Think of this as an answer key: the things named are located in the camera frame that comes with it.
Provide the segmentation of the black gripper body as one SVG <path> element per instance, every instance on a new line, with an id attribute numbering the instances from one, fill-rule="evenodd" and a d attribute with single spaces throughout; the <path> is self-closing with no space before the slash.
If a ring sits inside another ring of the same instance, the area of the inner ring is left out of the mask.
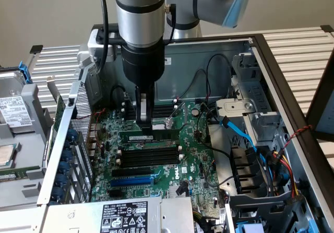
<path id="1" fill-rule="evenodd" d="M 164 73 L 163 40 L 145 48 L 123 45 L 121 55 L 126 78 L 139 88 L 148 88 Z"/>

